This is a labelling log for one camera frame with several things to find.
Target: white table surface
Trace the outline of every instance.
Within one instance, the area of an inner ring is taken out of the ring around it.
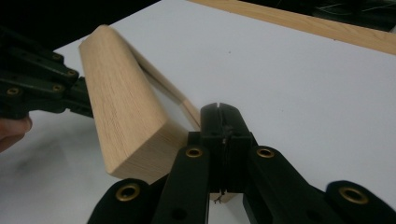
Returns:
[[[112,26],[198,108],[236,106],[311,185],[350,180],[396,208],[395,56],[181,0]],[[56,51],[83,75],[82,40]],[[93,119],[31,117],[33,130],[0,154],[0,223],[86,223],[118,181]],[[209,223],[248,223],[242,195],[211,203]]]

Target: light wood piece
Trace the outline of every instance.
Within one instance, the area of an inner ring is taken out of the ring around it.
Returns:
[[[232,12],[260,21],[268,21],[295,30],[321,35],[349,44],[396,54],[396,35],[337,21],[305,16],[276,8],[236,0],[190,0],[191,2]]]
[[[106,170],[148,183],[169,173],[188,132],[169,119],[128,44],[100,26],[79,50]]]

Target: wooden block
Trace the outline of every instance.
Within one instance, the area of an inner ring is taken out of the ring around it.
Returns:
[[[129,45],[100,26],[79,50],[107,172],[150,184],[169,173],[188,132],[169,119]]]

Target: hand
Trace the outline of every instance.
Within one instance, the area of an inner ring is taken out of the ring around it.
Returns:
[[[32,120],[29,117],[0,119],[0,152],[20,141],[31,128]]]

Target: clamp jaw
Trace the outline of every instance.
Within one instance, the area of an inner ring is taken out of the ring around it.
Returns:
[[[72,112],[92,117],[84,77],[64,57],[0,27],[0,117],[22,119],[29,111]]]
[[[235,107],[203,107],[201,127],[169,175],[151,186],[121,180],[88,223],[207,223],[210,192],[243,193],[250,223],[396,223],[395,211],[360,185],[310,186],[279,151],[258,146]]]

